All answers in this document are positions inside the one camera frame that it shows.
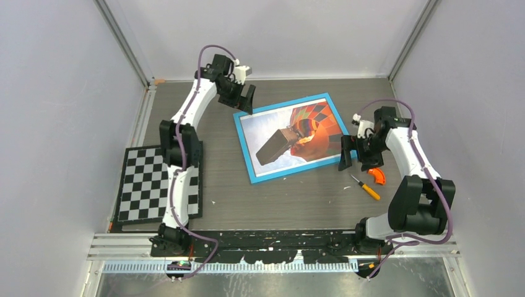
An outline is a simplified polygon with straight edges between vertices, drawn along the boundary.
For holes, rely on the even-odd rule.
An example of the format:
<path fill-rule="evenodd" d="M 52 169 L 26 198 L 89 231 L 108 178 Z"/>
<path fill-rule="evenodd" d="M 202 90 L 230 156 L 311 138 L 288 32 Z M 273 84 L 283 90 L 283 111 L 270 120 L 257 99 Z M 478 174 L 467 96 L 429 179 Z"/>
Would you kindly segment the yellow handled screwdriver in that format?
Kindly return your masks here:
<path fill-rule="evenodd" d="M 376 192 L 374 191 L 370 186 L 368 186 L 367 184 L 365 184 L 364 182 L 362 182 L 361 180 L 359 180 L 358 178 L 356 178 L 354 175 L 350 175 L 352 177 L 353 180 L 355 180 L 358 185 L 370 196 L 372 197 L 374 200 L 381 200 L 381 196 Z"/>

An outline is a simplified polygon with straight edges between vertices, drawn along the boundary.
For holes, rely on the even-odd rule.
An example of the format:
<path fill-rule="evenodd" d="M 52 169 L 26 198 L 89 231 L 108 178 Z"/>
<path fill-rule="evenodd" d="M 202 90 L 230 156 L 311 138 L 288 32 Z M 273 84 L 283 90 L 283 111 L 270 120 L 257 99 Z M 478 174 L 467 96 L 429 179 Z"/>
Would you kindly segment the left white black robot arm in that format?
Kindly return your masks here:
<path fill-rule="evenodd" d="M 183 256 L 190 248 L 194 234 L 188 230 L 190 197 L 201 192 L 200 170 L 203 143 L 197 126 L 213 98 L 231 108 L 253 112 L 256 87 L 246 86 L 252 68 L 238 59 L 215 54 L 212 62 L 199 64 L 192 89 L 179 111 L 159 125 L 160 148 L 168 172 L 167 207 L 158 228 L 150 239 L 152 255 Z"/>

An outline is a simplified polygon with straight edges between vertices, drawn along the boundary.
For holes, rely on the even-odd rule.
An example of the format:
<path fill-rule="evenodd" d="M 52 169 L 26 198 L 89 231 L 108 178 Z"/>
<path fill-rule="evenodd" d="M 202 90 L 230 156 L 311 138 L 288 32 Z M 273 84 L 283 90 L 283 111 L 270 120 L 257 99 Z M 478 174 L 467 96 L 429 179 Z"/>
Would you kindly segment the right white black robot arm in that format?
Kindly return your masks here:
<path fill-rule="evenodd" d="M 357 159 L 362 171 L 383 166 L 383 152 L 392 153 L 401 182 L 390 201 L 388 211 L 377 217 L 363 218 L 355 226 L 354 248 L 369 254 L 398 238 L 415 242 L 443 244 L 451 232 L 451 206 L 456 193 L 452 180 L 444 179 L 424 154 L 412 118 L 402 118 L 391 106 L 374 112 L 374 120 L 352 117 L 355 135 L 341 137 L 338 170 L 352 166 Z M 431 240 L 430 235 L 442 235 Z"/>

